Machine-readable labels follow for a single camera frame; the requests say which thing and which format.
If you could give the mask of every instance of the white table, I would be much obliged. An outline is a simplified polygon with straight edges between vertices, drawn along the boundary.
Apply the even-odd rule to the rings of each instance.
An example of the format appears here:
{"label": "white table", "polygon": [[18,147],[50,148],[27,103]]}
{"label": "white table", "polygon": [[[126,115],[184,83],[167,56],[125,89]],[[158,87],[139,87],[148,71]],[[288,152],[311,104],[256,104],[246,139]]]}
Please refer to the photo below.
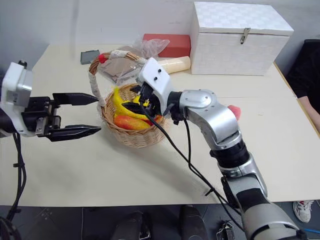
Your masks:
{"label": "white table", "polygon": [[[33,68],[32,96],[54,92],[91,93],[88,68],[80,52],[107,52],[118,45],[78,45],[72,56],[68,45],[50,45]],[[105,96],[112,84],[97,77]],[[225,105],[241,107],[243,139],[262,173],[271,201],[320,199],[309,183],[319,183],[319,137],[272,65],[265,76],[171,75],[174,87],[210,89]],[[185,161],[164,139],[142,149],[125,147],[109,133],[96,104],[63,105],[58,114],[63,125],[102,126],[98,133],[78,140],[50,142],[22,138],[27,184],[22,206],[126,206],[217,203],[188,169]],[[222,193],[221,173],[209,155],[200,130],[190,124],[192,161]],[[169,134],[187,154],[184,124],[172,125]],[[0,140],[0,205],[11,205],[16,195],[17,154],[12,137]]]}

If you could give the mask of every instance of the person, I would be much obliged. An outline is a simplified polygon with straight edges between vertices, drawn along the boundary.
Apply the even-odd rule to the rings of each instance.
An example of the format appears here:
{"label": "person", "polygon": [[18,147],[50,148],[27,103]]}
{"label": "person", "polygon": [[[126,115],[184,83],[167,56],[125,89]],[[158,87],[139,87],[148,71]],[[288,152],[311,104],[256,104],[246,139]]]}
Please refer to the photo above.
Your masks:
{"label": "person", "polygon": [[[307,39],[286,79],[320,133],[320,40]],[[303,223],[311,219],[313,200],[295,201],[294,214]]]}

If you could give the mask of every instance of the white box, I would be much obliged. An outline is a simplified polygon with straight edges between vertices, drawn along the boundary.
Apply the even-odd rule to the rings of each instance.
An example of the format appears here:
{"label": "white box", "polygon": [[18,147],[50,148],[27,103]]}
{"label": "white box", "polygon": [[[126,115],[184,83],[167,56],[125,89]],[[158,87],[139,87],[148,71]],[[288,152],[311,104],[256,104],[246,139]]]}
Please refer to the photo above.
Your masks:
{"label": "white box", "polygon": [[191,73],[264,75],[293,32],[270,5],[195,2]]}

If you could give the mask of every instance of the white sneaker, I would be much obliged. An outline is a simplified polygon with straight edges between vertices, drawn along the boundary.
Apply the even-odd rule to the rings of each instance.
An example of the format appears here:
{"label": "white sneaker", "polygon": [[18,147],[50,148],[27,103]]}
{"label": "white sneaker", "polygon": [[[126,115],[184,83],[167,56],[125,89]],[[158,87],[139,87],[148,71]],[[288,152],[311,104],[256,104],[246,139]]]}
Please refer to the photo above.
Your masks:
{"label": "white sneaker", "polygon": [[311,219],[311,204],[313,200],[294,201],[293,211],[296,217],[303,223],[308,223]]}

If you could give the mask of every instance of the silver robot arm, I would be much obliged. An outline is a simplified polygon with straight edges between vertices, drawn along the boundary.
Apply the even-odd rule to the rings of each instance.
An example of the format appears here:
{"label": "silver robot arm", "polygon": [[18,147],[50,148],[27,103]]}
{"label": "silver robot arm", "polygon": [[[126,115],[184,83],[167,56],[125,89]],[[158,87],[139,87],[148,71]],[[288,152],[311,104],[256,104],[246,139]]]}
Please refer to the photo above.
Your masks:
{"label": "silver robot arm", "polygon": [[142,99],[151,94],[159,99],[161,114],[166,115],[168,108],[174,121],[185,118],[200,128],[223,175],[225,195],[240,208],[247,239],[307,239],[288,215],[267,199],[266,184],[247,151],[236,117],[212,91],[174,91],[170,76],[153,58],[144,65],[137,82],[142,86]]}

